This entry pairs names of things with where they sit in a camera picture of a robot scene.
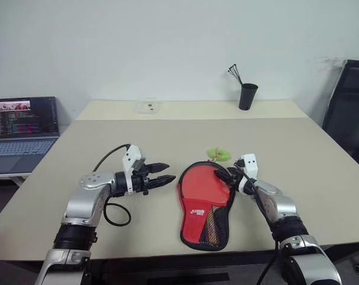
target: beige table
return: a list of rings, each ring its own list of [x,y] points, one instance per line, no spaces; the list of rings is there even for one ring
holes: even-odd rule
[[[117,199],[130,209],[132,222],[127,227],[113,227],[101,219],[92,258],[200,253],[180,241],[182,211],[176,182],[187,166],[206,160],[207,149],[217,146],[229,150],[233,158],[256,153],[259,178],[294,199],[304,224],[320,244],[359,242],[359,165],[295,105],[282,103],[291,106],[289,113],[284,114],[288,108],[283,108],[283,115],[273,112],[266,117],[265,108],[271,102],[257,102],[259,106],[237,112],[234,118],[211,120],[214,114],[206,112],[190,121],[140,121],[134,115],[129,121],[120,121],[115,118],[118,108],[123,104],[123,109],[132,107],[132,103],[89,104],[0,214],[0,259],[44,259],[80,177],[108,150],[128,142],[144,151],[147,163],[170,164],[165,173],[177,175],[177,179],[151,190],[148,196]],[[197,104],[209,109],[217,103]],[[223,105],[225,110],[234,106]],[[97,120],[95,110],[107,110],[107,114],[113,110],[114,114],[98,113],[104,120]],[[110,156],[100,170],[121,171],[122,155]],[[122,219],[117,210],[111,211],[112,219]],[[223,251],[273,248],[270,231],[250,197],[235,197],[229,221],[230,238]]]

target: black cup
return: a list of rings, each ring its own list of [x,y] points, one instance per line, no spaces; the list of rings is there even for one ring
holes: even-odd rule
[[[241,86],[239,109],[249,110],[253,101],[253,97],[258,89],[258,86],[252,83],[244,83]]]

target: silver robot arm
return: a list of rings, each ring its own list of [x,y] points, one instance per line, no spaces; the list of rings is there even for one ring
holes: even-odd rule
[[[123,157],[123,172],[91,172],[80,179],[79,188],[70,198],[53,248],[46,255],[35,285],[80,285],[86,283],[86,264],[90,248],[97,241],[96,228],[108,197],[143,192],[161,187],[175,176],[149,179],[149,173],[160,172],[164,163],[144,164],[145,158],[135,145]]]
[[[339,273],[315,238],[308,234],[293,200],[264,181],[255,181],[254,185],[269,219],[272,236],[280,242],[288,284],[341,285]]]
[[[277,187],[256,180],[257,160],[245,154],[229,167],[230,176],[215,174],[228,186],[244,195],[252,195],[278,242],[289,285],[342,285],[341,278],[315,238],[309,235],[290,197]]]

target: black cable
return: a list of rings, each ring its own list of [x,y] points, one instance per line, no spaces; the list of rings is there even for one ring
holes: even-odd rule
[[[112,153],[114,153],[115,151],[119,150],[120,148],[123,148],[125,147],[127,150],[129,149],[129,147],[131,146],[131,144],[122,144],[120,146],[118,146],[117,148],[114,148],[113,150],[111,150],[109,153],[107,153],[99,162],[98,164],[95,166],[94,170],[92,170],[92,172],[95,172],[97,171],[97,169],[99,168],[99,166],[106,160],[107,157],[109,157]],[[108,203],[109,199],[112,198],[112,194],[110,196],[107,197],[106,201],[104,202],[104,206],[103,206],[103,215],[104,215],[104,218],[106,219],[106,221],[113,225],[113,226],[116,226],[116,227],[123,227],[123,226],[126,226],[127,224],[129,224],[131,222],[131,213],[128,211],[127,208],[125,208],[123,205],[120,205],[120,204],[116,204],[116,203]],[[107,216],[107,206],[116,206],[116,207],[119,207],[119,208],[122,208],[128,215],[128,221],[123,223],[123,224],[119,224],[119,223],[115,223],[113,221],[111,221],[109,219],[109,217]]]
[[[239,70],[238,70],[237,64],[234,64],[234,67],[235,67],[235,69],[236,69],[236,71],[237,71],[237,74],[238,74],[238,77],[239,77],[239,81],[240,81],[240,83],[241,83],[241,78],[240,78],[240,74],[239,74]]]
[[[264,209],[263,201],[262,201],[262,199],[260,198],[260,196],[257,193],[257,189],[256,189],[255,184],[251,181],[250,177],[247,174],[244,173],[244,171],[242,171],[239,167],[237,167],[237,169],[239,169],[241,171],[241,173],[244,175],[245,178],[247,178],[247,180],[249,181],[249,183],[253,187],[254,192],[255,192],[256,203],[259,206],[259,210],[262,212],[265,220],[267,221],[268,226],[272,229],[271,223],[270,223],[269,218],[267,216],[267,213],[265,212],[265,209]],[[278,252],[279,252],[279,243],[276,240],[275,241],[275,254],[273,255],[273,258],[271,259],[271,261],[267,264],[266,268],[263,270],[263,272],[260,275],[256,285],[260,285],[262,283],[262,281],[263,281],[265,275],[267,274],[268,270],[270,269],[272,264],[275,262]]]
[[[228,73],[230,73],[232,76],[234,76],[234,77],[236,78],[236,80],[240,83],[240,85],[243,84],[243,83],[241,82],[241,78],[240,78],[240,75],[239,75],[238,70],[235,69],[233,65],[228,68]]]
[[[275,242],[275,254],[273,255],[272,259],[270,260],[270,262],[267,264],[267,266],[265,267],[265,269],[263,270],[262,274],[260,275],[259,279],[257,280],[256,285],[260,285],[265,277],[265,275],[267,274],[268,270],[270,269],[270,267],[273,265],[273,263],[275,262],[276,258],[277,258],[277,254],[279,252],[279,243],[276,241]]]
[[[97,169],[99,168],[99,166],[106,160],[107,157],[109,157],[112,153],[114,153],[115,151],[119,150],[120,148],[125,147],[127,150],[129,149],[131,145],[130,144],[122,144],[120,146],[118,146],[117,148],[114,148],[113,150],[111,150],[108,154],[106,154],[99,162],[98,164],[95,166],[94,170],[92,170],[92,172],[97,171]]]
[[[103,215],[104,215],[104,218],[106,219],[106,221],[107,221],[109,224],[111,224],[111,225],[113,225],[113,226],[116,226],[116,227],[124,227],[124,226],[126,226],[127,224],[129,224],[129,223],[131,222],[131,219],[132,219],[131,213],[130,213],[130,212],[128,211],[128,209],[125,208],[123,205],[116,204],[116,203],[108,203],[109,199],[111,199],[111,198],[112,198],[111,195],[108,196],[107,199],[106,199],[106,201],[104,202],[104,207],[103,207]],[[115,223],[114,221],[111,221],[111,220],[109,219],[108,215],[107,215],[107,206],[110,206],[110,205],[116,206],[116,207],[119,207],[119,208],[122,208],[122,209],[127,213],[127,215],[128,215],[128,221],[126,221],[126,222],[123,223],[123,224],[119,224],[119,223]]]
[[[239,82],[239,78],[232,71],[229,70],[228,73],[230,73],[233,77],[235,77],[235,79]]]

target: black office chair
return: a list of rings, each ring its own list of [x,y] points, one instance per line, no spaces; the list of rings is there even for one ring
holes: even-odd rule
[[[359,61],[346,61],[322,128],[359,164]]]

